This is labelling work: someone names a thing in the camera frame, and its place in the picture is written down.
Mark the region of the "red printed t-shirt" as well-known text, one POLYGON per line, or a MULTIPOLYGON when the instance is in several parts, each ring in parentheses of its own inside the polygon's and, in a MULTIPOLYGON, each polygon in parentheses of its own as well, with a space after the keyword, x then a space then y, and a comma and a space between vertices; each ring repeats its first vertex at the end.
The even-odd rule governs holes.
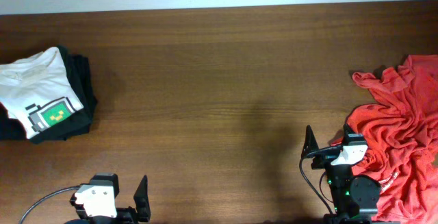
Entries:
POLYGON ((354 165, 381 185, 375 221, 437 222, 437 56, 408 55, 381 76, 355 72, 353 82, 375 102, 360 105, 347 124, 368 150, 354 165))

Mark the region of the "white t-shirt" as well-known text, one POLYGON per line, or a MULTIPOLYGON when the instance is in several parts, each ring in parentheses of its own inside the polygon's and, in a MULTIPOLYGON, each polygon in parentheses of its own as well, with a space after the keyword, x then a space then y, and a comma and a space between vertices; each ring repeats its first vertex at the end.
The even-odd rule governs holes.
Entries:
POLYGON ((83 109, 57 47, 1 65, 1 105, 37 136, 83 109))

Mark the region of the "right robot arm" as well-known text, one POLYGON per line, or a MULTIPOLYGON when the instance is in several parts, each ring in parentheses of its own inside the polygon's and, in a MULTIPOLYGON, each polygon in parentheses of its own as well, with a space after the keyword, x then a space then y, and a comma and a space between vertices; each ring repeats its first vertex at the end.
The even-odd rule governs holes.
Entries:
POLYGON ((328 213, 322 218, 328 224, 374 223, 378 213, 381 184, 367 175, 354 175, 352 167, 362 161, 368 144, 362 134, 356 133, 348 124, 343 126, 343 137, 339 144, 320 148, 311 126, 306 126, 302 148, 300 173, 312 191, 327 207, 328 213), (330 188, 333 207, 305 175, 302 164, 311 159, 313 170, 323 169, 323 176, 330 188))

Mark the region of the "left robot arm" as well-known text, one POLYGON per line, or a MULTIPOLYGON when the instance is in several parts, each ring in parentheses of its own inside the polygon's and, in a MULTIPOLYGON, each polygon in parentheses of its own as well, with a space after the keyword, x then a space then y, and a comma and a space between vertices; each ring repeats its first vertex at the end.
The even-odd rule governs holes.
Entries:
POLYGON ((70 198, 78 218, 71 223, 139 224, 148 223, 151 209, 148 198, 148 177, 144 176, 133 196, 135 207, 116 207, 119 181, 115 173, 97 173, 82 184, 70 198))

